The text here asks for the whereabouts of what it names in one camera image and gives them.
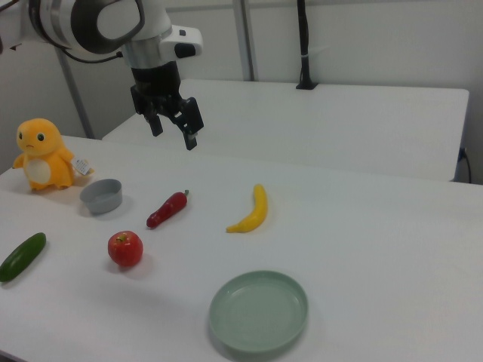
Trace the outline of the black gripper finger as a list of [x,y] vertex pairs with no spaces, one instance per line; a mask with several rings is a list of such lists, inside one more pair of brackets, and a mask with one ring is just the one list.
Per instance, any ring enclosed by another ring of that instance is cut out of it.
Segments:
[[197,146],[197,134],[204,127],[196,99],[181,100],[171,121],[182,132],[186,149],[193,150]]
[[150,126],[152,135],[158,137],[163,133],[162,123],[156,113],[145,115],[145,119]]

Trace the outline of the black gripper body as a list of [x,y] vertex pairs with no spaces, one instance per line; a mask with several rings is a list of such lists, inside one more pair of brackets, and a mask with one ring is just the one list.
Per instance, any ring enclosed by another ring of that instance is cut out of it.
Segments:
[[150,117],[161,114],[173,118],[181,112],[180,74],[177,63],[170,61],[151,69],[131,69],[135,85],[131,96],[137,114]]

